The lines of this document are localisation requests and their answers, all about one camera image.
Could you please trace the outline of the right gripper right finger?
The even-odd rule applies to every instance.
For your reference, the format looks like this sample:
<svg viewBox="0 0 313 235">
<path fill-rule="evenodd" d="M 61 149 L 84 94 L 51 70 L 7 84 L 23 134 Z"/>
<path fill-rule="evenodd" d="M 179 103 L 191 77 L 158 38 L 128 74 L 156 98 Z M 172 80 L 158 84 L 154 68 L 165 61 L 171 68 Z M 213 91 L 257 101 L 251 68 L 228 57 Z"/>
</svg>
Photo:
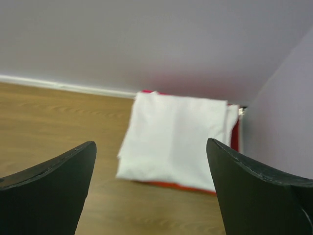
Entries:
<svg viewBox="0 0 313 235">
<path fill-rule="evenodd" d="M 228 235 L 311 235 L 313 181 L 285 173 L 209 138 L 206 145 Z"/>
</svg>

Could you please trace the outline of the white t shirt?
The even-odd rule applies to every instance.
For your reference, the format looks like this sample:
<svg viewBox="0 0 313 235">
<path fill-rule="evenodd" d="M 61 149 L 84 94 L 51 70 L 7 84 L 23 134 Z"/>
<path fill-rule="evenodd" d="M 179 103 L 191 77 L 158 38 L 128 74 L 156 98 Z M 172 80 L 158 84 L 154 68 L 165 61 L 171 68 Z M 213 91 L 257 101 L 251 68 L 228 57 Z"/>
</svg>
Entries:
<svg viewBox="0 0 313 235">
<path fill-rule="evenodd" d="M 215 191 L 206 143 L 213 138 L 230 146 L 237 114 L 228 105 L 226 100 L 137 93 L 116 177 Z"/>
</svg>

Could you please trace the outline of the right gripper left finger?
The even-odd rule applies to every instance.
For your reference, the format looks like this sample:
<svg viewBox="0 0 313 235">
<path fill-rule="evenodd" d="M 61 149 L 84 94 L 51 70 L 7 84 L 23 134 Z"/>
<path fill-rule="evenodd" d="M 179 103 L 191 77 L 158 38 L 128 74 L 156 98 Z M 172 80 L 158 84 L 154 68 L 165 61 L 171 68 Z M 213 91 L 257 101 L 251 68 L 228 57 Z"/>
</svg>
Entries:
<svg viewBox="0 0 313 235">
<path fill-rule="evenodd" d="M 88 196 L 96 144 L 85 142 L 0 180 L 2 235 L 73 235 Z"/>
</svg>

